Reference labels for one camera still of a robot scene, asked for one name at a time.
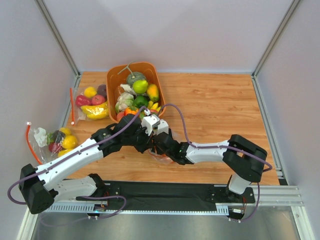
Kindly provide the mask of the clear zip bag orange seal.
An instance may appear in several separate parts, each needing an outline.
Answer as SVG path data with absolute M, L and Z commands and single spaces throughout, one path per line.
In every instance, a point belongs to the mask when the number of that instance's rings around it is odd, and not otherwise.
M 176 133 L 173 130 L 170 130 L 170 134 L 175 141 L 179 143 L 181 142 L 182 139 L 178 133 Z M 171 158 L 169 158 L 165 154 L 161 154 L 161 155 L 157 154 L 154 148 L 148 149 L 147 152 L 154 160 L 156 160 L 160 164 L 170 165 L 175 163 Z

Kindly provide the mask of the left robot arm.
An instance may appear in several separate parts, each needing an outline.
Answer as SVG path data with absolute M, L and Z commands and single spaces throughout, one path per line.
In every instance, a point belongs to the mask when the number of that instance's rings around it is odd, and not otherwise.
M 97 130 L 80 146 L 49 163 L 37 167 L 25 165 L 20 171 L 18 189 L 30 213 L 40 214 L 62 200 L 96 198 L 104 188 L 97 174 L 73 180 L 67 180 L 66 177 L 120 151 L 123 146 L 132 146 L 140 153 L 150 149 L 151 136 L 159 122 L 155 115 L 140 119 L 129 114 L 119 123 Z

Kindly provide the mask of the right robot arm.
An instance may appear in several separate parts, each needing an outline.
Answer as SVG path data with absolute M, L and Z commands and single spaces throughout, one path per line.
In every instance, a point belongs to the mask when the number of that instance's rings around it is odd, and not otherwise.
M 267 152 L 238 134 L 218 143 L 189 143 L 178 142 L 162 132 L 153 138 L 153 144 L 158 155 L 164 154 L 179 165 L 225 163 L 234 172 L 227 189 L 237 195 L 243 194 L 251 183 L 261 182 L 267 164 Z

